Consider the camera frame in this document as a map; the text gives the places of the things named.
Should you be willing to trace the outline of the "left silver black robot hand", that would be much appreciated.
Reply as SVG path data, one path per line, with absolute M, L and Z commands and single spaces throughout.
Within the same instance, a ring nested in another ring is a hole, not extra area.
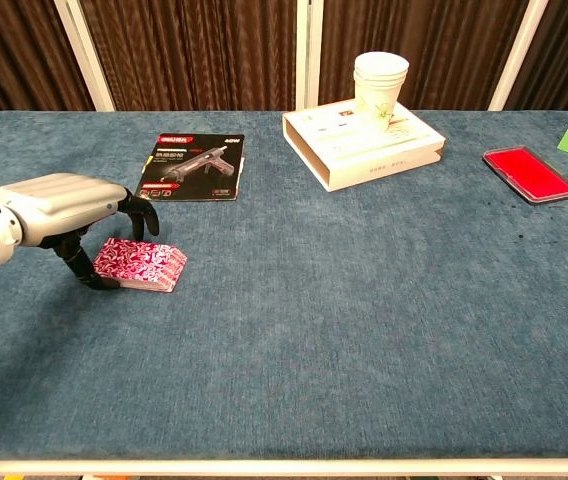
M 152 204 L 126 187 L 75 173 L 54 173 L 0 186 L 0 207 L 19 222 L 25 247 L 51 249 L 80 283 L 93 290 L 114 290 L 118 281 L 101 277 L 81 246 L 93 224 L 118 212 L 128 215 L 136 241 L 159 234 Z

